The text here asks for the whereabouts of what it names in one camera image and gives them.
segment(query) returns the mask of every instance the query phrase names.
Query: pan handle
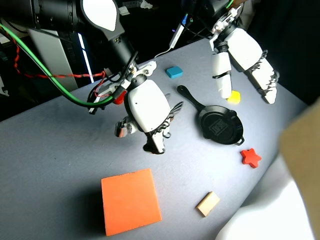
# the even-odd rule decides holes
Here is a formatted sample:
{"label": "pan handle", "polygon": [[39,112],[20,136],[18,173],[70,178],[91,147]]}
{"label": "pan handle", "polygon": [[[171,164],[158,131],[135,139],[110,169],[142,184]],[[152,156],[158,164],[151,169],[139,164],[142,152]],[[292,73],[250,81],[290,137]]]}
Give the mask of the pan handle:
{"label": "pan handle", "polygon": [[245,142],[244,137],[241,137],[241,142],[236,142],[235,145],[240,146],[241,144],[243,144]]}
{"label": "pan handle", "polygon": [[178,93],[180,93],[182,96],[184,96],[186,99],[188,99],[191,103],[193,103],[193,105],[195,106],[195,108],[200,112],[202,109],[205,108],[204,105],[202,105],[200,102],[198,102],[189,92],[188,88],[186,88],[186,86],[184,85],[180,85],[176,88],[176,90],[178,91]]}

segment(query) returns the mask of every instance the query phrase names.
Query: orange box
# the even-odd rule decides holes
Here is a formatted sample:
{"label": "orange box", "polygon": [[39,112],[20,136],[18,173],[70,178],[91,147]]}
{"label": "orange box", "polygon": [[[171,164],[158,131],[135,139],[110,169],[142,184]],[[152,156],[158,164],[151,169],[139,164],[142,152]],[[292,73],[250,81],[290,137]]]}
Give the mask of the orange box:
{"label": "orange box", "polygon": [[101,179],[107,236],[162,220],[151,169]]}

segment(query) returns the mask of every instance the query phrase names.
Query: tabletop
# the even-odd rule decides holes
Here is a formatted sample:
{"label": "tabletop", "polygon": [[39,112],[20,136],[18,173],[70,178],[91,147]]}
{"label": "tabletop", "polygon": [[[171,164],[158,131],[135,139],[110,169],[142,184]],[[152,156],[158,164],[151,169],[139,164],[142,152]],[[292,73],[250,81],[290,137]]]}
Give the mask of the tabletop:
{"label": "tabletop", "polygon": [[[96,115],[63,97],[0,122],[0,239],[104,239],[101,179],[151,168],[162,221],[109,237],[113,240],[212,240],[263,176],[278,152],[282,130],[307,106],[277,87],[275,104],[266,104],[243,73],[232,71],[240,104],[220,98],[211,76],[206,39],[156,58],[154,80],[173,107],[184,101],[171,123],[165,153],[143,151],[144,133],[114,136],[125,117],[123,105],[111,104]],[[182,77],[165,69],[179,66]],[[241,146],[202,137],[197,110],[176,91],[185,85],[204,105],[235,110],[243,124]],[[92,85],[73,94],[86,99]],[[254,148],[258,168],[242,164],[240,151]],[[196,205],[208,192],[220,197],[202,215]]]}

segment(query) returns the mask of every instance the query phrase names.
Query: green wire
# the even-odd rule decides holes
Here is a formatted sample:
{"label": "green wire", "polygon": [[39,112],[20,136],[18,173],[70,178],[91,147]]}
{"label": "green wire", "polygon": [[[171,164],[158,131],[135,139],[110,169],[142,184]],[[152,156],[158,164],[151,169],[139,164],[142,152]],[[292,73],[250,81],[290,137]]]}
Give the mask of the green wire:
{"label": "green wire", "polygon": [[234,3],[234,0],[231,0],[225,8],[226,8],[226,9],[230,8],[230,6],[231,6],[233,3]]}
{"label": "green wire", "polygon": [[25,45],[25,43],[17,35],[15,35],[10,29],[5,27],[1,23],[0,23],[0,27],[2,27],[14,40],[16,40],[18,45],[21,48],[23,48],[30,55],[30,57],[33,58],[33,60],[39,65],[39,67],[50,77],[50,79],[54,82],[56,87],[59,88],[70,99],[74,100],[75,102],[77,102],[81,105],[87,106],[88,108],[94,108],[95,106],[101,106],[102,104],[108,104],[109,102],[111,102],[113,100],[113,97],[109,96],[108,98],[106,98],[103,101],[93,103],[93,102],[82,101],[82,100],[76,98],[70,92],[68,92],[68,90],[66,90],[64,88],[64,86],[62,86],[61,83],[58,82],[54,76],[52,76],[51,72],[43,65],[43,63],[36,57],[36,55],[27,47],[27,45]]}

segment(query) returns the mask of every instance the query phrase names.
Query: frying pan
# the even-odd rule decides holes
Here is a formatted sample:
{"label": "frying pan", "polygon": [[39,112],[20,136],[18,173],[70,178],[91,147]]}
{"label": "frying pan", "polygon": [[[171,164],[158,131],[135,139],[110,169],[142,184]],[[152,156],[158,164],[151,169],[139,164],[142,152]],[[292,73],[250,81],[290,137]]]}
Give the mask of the frying pan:
{"label": "frying pan", "polygon": [[204,106],[183,85],[178,86],[176,90],[198,110],[198,119],[206,139],[225,145],[240,146],[244,143],[244,128],[235,111],[217,105]]}

